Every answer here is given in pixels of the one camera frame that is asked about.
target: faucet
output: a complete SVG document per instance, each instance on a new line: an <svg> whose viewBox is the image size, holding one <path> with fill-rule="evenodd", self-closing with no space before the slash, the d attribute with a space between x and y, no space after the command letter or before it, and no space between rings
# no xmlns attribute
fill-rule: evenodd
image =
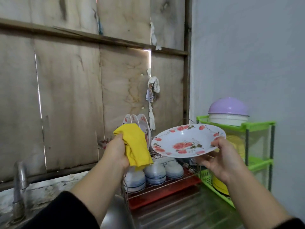
<svg viewBox="0 0 305 229"><path fill-rule="evenodd" d="M21 190L28 187L26 168L23 162L14 164L14 201L12 223L18 223L25 218L24 199Z"/></svg>

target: shelf tier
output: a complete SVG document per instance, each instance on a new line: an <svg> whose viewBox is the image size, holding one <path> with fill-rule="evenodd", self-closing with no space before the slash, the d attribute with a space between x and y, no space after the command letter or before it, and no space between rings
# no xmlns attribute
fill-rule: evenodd
<svg viewBox="0 0 305 229"><path fill-rule="evenodd" d="M269 165L273 165L273 159L262 160L260 158L249 157L248 169L251 170L252 172L266 169ZM211 177L208 169L201 171L200 179L215 194L217 194L219 197L221 197L223 200L225 200L228 204L230 204L231 206L234 207L234 204L231 201L231 198L229 196L225 196L225 195L221 194L213 187L212 177Z"/></svg>
<svg viewBox="0 0 305 229"><path fill-rule="evenodd" d="M223 130L227 129L237 132L246 132L246 130L249 130L250 132L266 130L270 126L275 125L275 121L268 121L268 122L257 122L257 123L245 122L242 123L241 126L232 126L232 125L212 123L209 121L209 116L197 116L196 119L199 121L199 123L202 124L215 125L222 128Z"/></svg>

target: countertop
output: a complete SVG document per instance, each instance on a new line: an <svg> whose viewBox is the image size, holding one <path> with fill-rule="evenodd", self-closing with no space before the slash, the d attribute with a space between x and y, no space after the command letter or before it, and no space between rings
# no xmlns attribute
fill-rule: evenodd
<svg viewBox="0 0 305 229"><path fill-rule="evenodd" d="M138 229L243 228L235 210L199 184L132 211Z"/></svg>

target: purple bowl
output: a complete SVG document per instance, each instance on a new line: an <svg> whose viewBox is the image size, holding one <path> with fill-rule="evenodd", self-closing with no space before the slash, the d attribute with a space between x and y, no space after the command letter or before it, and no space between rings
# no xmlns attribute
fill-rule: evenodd
<svg viewBox="0 0 305 229"><path fill-rule="evenodd" d="M209 108L209 114L210 113L249 116L248 107L240 100L233 97L225 97L216 100Z"/></svg>

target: wooden beam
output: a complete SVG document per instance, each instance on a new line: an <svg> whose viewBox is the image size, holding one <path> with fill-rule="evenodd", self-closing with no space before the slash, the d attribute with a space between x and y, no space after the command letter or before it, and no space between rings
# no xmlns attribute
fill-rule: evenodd
<svg viewBox="0 0 305 229"><path fill-rule="evenodd" d="M26 23L21 21L0 18L0 29L17 30L34 35L45 35L58 38L68 38L84 42L106 44L112 46L122 46L133 49L151 50L154 53L162 53L168 55L186 56L187 51L175 50L162 47L162 50L156 50L154 45L132 42L119 38L112 38L98 34L86 33L78 30L70 30L60 27L43 26L39 24Z"/></svg>
<svg viewBox="0 0 305 229"><path fill-rule="evenodd" d="M28 183L32 184L32 183L42 182L42 181L46 181L46 180L50 180L50 179L54 179L54 178L64 177L64 176L67 176L70 174L81 173L84 171L91 170L95 165L96 165L96 163L92 163L92 164L88 164L88 165L77 166L77 167L70 168L70 169L62 169L62 170L55 171L55 172L31 176L28 178ZM8 190L13 187L14 187L13 181L1 183L0 192L4 191L4 190Z"/></svg>
<svg viewBox="0 0 305 229"><path fill-rule="evenodd" d="M189 123L190 110L190 69L191 69L191 38L192 38L192 0L185 0L184 21L184 51L188 53L184 57L183 71L183 124Z"/></svg>

